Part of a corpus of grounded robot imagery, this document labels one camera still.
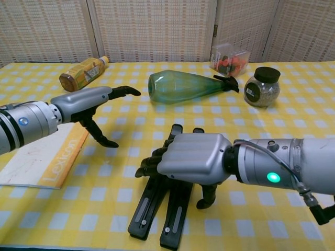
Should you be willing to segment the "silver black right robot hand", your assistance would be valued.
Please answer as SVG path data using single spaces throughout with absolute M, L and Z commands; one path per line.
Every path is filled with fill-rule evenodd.
M 230 147 L 230 141 L 220 133 L 182 133 L 143 159 L 135 177 L 163 175 L 199 184 L 203 198 L 196 207 L 207 209 L 215 202 L 217 186 L 230 177 L 224 167 Z

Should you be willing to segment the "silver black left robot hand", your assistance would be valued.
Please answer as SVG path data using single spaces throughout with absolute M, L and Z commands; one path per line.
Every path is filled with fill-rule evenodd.
M 108 102 L 126 95 L 140 96 L 141 92 L 130 86 L 111 88 L 108 86 L 91 87 L 51 99 L 61 113 L 63 123 L 80 123 L 101 146 L 117 148 L 119 145 L 105 137 L 93 120 L 96 109 Z

